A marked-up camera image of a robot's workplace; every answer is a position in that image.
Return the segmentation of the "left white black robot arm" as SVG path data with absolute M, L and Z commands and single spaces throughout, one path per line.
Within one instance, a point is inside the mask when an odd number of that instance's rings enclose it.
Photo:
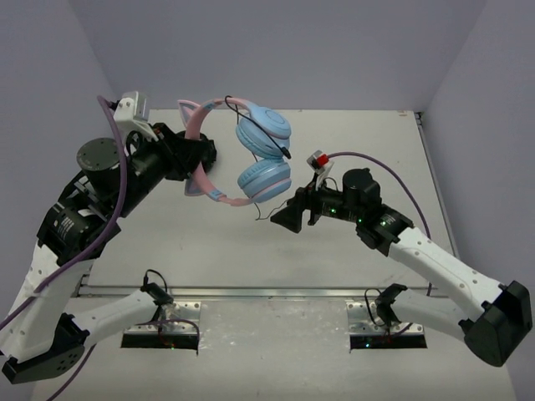
M 102 339 L 156 320 L 173 303 L 167 290 L 144 280 L 104 307 L 77 316 L 65 310 L 82 276 L 120 233 L 119 219 L 163 180 L 183 181 L 216 161 L 206 136 L 190 140 L 162 123 L 152 131 L 155 141 L 133 131 L 126 141 L 97 138 L 79 148 L 79 173 L 44 217 L 28 274 L 1 324 L 2 371 L 10 383 L 57 378 Z

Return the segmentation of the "pink blue cat-ear headphones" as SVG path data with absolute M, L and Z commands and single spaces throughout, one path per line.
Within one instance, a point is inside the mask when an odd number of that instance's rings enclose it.
M 243 198 L 231 198 L 218 190 L 201 164 L 186 180 L 185 195 L 205 195 L 215 202 L 241 207 L 269 201 L 290 188 L 292 180 L 288 160 L 291 159 L 292 129 L 280 113 L 232 96 L 211 99 L 203 104 L 179 100 L 177 105 L 186 128 L 186 138 L 191 140 L 200 139 L 201 125 L 210 112 L 219 106 L 227 106 L 238 117 L 235 127 L 237 139 L 258 158 L 237 178 L 237 185 L 245 195 Z

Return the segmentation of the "metal base plate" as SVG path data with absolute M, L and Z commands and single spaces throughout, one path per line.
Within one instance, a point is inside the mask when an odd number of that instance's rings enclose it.
M 349 334 L 353 336 L 379 337 L 386 334 L 422 335 L 424 328 L 415 323 L 396 323 L 390 329 L 376 313 L 374 302 L 366 303 L 363 298 L 349 300 L 345 307 L 348 319 Z
M 196 335 L 193 325 L 200 324 L 202 302 L 178 300 L 162 307 L 149 324 L 135 325 L 123 331 L 124 335 Z

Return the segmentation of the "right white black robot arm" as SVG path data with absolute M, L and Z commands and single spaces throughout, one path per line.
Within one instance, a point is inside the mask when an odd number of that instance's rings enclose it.
M 375 299 L 386 328 L 417 323 L 465 343 L 484 363 L 505 364 L 532 330 L 530 293 L 517 281 L 504 285 L 469 267 L 426 236 L 413 222 L 387 206 L 380 185 L 367 169 L 344 173 L 342 189 L 308 184 L 296 190 L 270 221 L 293 233 L 321 217 L 351 222 L 371 250 L 410 268 L 446 294 L 427 297 L 392 284 Z

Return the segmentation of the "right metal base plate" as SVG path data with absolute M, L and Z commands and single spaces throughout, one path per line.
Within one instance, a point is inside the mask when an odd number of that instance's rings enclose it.
M 415 323 L 396 323 L 390 329 L 376 313 L 374 302 L 366 303 L 363 298 L 349 300 L 345 307 L 348 319 L 349 334 L 353 336 L 379 337 L 386 334 L 422 335 L 424 328 Z

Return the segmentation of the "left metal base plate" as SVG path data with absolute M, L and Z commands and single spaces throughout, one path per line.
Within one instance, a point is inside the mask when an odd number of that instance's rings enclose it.
M 178 300 L 162 307 L 149 324 L 135 325 L 123 331 L 124 335 L 196 335 L 193 325 L 200 324 L 202 302 Z

